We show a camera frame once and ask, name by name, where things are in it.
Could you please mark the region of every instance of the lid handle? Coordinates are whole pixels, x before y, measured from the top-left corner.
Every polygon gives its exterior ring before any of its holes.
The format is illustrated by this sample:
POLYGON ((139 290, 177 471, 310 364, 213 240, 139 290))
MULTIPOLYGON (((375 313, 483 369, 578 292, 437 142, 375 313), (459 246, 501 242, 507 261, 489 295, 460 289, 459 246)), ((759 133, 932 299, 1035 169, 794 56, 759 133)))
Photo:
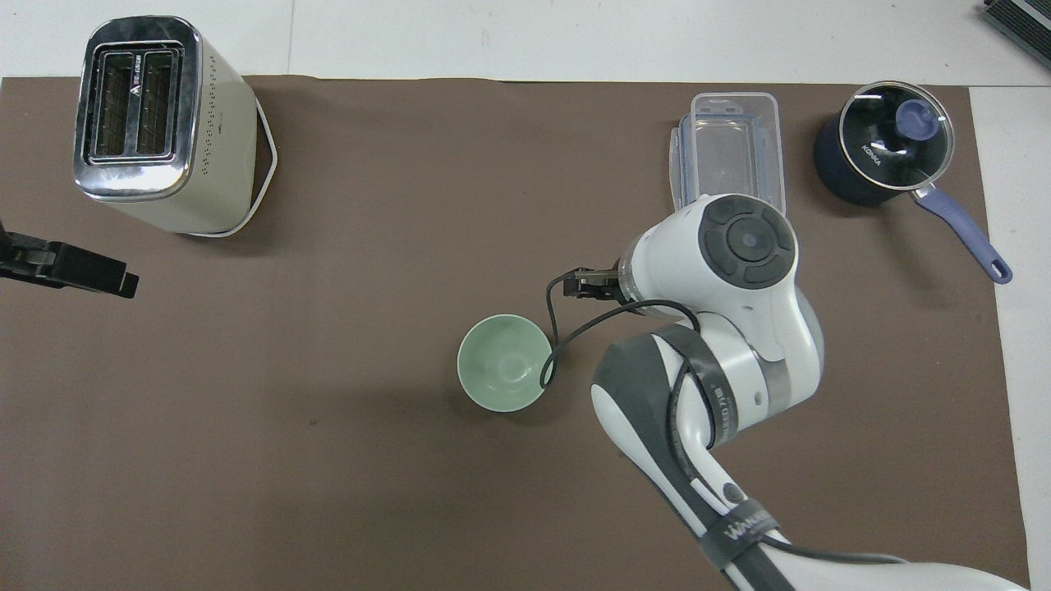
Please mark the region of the lid handle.
POLYGON ((909 99, 898 106, 894 128, 900 136, 925 142, 937 135, 942 123, 930 103, 922 99, 909 99))

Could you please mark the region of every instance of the saucepan handle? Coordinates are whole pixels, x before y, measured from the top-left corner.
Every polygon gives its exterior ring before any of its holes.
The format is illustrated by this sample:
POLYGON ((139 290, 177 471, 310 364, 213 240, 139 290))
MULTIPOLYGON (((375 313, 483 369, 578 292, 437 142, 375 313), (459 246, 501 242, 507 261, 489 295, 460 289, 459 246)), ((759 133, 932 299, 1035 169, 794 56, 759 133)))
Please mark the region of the saucepan handle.
POLYGON ((956 232, 964 246, 971 251, 974 260, 982 265, 989 279, 1004 284, 1011 281, 1013 273, 1004 258, 989 244, 982 228, 967 215, 949 195, 934 185, 920 187, 912 191, 916 205, 945 220, 952 231, 956 232))

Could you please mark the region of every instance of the toaster cord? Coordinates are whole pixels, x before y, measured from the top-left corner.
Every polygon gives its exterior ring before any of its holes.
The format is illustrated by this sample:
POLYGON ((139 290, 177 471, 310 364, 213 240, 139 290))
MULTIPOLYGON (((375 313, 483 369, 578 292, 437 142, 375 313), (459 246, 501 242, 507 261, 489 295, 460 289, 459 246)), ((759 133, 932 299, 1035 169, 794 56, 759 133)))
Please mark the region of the toaster cord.
POLYGON ((260 115, 260 121, 263 122, 263 131, 266 133, 266 140, 270 144, 270 169, 266 172, 266 178, 263 179, 263 184, 260 186, 260 192, 255 196, 255 201, 252 206, 248 209, 248 215, 245 219, 241 221, 240 224, 233 226, 232 228, 214 233, 193 233, 188 232, 189 236, 197 236, 201 238, 226 238, 236 233, 238 230, 245 227, 248 222, 251 221, 252 216, 255 215, 255 210, 259 209, 260 203, 263 202, 263 196, 266 195, 266 189, 270 186, 270 179, 273 178, 273 171, 277 169, 277 145, 273 142, 273 134, 270 133, 270 124, 266 120, 266 114, 263 113, 263 105, 260 104, 260 100, 255 99, 255 111, 260 115))

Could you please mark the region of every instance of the toaster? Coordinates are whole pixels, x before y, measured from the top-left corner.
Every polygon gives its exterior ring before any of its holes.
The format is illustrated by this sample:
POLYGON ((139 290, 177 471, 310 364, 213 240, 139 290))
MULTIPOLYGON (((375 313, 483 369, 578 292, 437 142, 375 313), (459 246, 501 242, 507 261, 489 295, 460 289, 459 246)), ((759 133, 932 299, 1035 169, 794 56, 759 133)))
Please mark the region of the toaster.
POLYGON ((165 230, 228 236, 254 213, 276 165, 273 151, 253 203, 256 111, 252 89, 190 23, 108 21, 84 54, 75 182, 165 230))

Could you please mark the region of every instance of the clear plastic container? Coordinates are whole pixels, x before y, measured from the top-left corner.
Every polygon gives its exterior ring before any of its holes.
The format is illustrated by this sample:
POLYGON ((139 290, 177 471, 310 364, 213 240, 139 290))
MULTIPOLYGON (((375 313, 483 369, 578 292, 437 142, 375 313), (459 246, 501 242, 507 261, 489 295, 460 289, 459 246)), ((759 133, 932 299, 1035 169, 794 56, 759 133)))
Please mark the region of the clear plastic container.
POLYGON ((785 212, 781 122, 767 93, 702 93, 672 130, 668 177, 676 209, 702 195, 757 197, 785 212))

